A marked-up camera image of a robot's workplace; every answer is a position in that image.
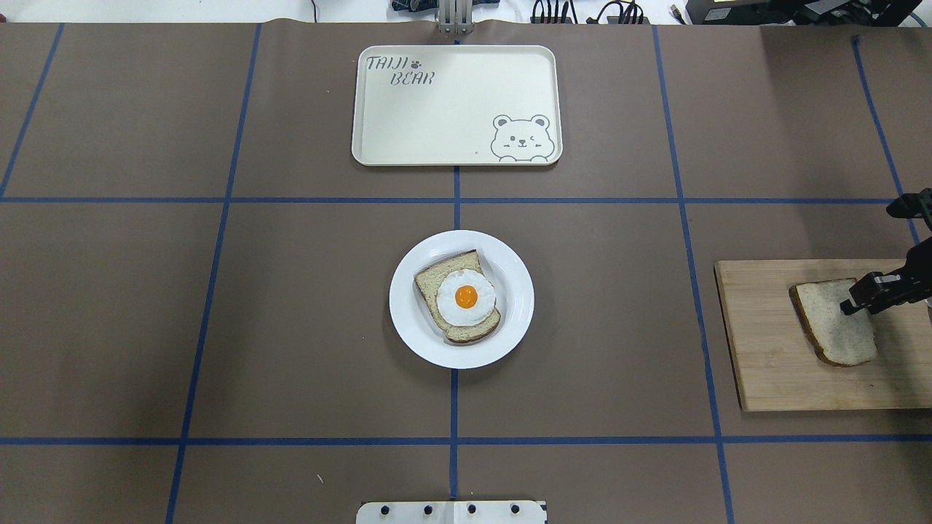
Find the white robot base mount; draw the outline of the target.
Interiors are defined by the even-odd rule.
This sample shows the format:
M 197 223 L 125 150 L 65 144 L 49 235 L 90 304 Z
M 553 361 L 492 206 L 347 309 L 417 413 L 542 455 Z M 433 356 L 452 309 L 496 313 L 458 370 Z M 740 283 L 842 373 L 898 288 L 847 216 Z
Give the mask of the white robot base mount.
M 356 523 L 547 523 L 545 501 L 370 501 Z

